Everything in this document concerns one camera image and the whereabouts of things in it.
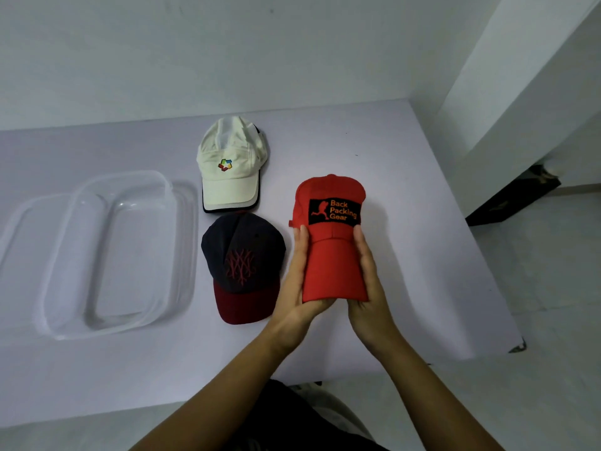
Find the running figure logo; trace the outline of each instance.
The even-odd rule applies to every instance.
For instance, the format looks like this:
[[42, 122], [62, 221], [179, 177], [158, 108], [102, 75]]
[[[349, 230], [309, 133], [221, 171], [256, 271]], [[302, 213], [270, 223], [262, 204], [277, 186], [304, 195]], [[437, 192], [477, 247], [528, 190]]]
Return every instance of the running figure logo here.
[[329, 218], [327, 217], [326, 214], [326, 207], [329, 203], [327, 201], [322, 201], [321, 203], [319, 203], [319, 211], [318, 212], [311, 212], [311, 215], [323, 215], [326, 220], [329, 220]]

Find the white table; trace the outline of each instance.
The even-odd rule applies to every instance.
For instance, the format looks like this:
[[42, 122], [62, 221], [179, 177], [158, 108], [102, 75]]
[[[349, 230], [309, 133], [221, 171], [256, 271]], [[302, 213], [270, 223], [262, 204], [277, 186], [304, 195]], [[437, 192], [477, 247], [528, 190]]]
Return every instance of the white table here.
[[[505, 353], [522, 343], [506, 303], [407, 101], [249, 113], [270, 159], [255, 212], [284, 235], [296, 187], [334, 173], [367, 193], [362, 226], [396, 323], [429, 362]], [[100, 174], [156, 169], [200, 191], [197, 147], [215, 117], [0, 132], [0, 227], [26, 199]], [[216, 219], [199, 213], [199, 236]], [[230, 326], [198, 250], [186, 312], [136, 331], [0, 348], [0, 426], [184, 401], [265, 325]], [[318, 317], [275, 374], [286, 383], [380, 371], [346, 304]]]

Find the black patch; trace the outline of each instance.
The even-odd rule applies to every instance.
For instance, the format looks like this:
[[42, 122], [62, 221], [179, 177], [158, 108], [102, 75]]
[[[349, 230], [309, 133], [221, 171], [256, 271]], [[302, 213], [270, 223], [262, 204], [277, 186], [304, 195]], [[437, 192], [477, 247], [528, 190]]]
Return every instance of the black patch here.
[[309, 225], [315, 223], [361, 224], [361, 204], [342, 198], [309, 200]]

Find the floor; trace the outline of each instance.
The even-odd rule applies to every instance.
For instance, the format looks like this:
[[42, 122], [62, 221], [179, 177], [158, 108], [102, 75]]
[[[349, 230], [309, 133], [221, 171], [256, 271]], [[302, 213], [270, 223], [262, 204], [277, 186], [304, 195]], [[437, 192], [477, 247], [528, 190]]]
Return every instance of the floor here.
[[[472, 229], [528, 350], [434, 370], [507, 450], [601, 443], [601, 194], [542, 198]], [[324, 383], [382, 446], [422, 450], [387, 375]], [[0, 430], [0, 448], [127, 450], [179, 404]]]

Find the human hand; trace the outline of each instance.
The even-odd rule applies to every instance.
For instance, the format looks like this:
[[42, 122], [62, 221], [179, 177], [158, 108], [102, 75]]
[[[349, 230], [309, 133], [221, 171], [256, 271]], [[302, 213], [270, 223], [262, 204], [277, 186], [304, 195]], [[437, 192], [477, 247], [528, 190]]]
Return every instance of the human hand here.
[[294, 235], [295, 250], [290, 268], [280, 287], [274, 313], [263, 330], [283, 356], [287, 356], [300, 345], [313, 318], [335, 301], [335, 299], [324, 299], [302, 302], [302, 285], [309, 250], [309, 230], [303, 225], [300, 229], [294, 228]]
[[361, 226], [354, 227], [353, 237], [361, 257], [361, 270], [369, 300], [367, 302], [347, 301], [349, 320], [359, 340], [372, 355], [379, 358], [402, 337], [394, 323], [390, 309], [388, 309], [384, 288], [378, 278], [376, 262], [365, 241]]

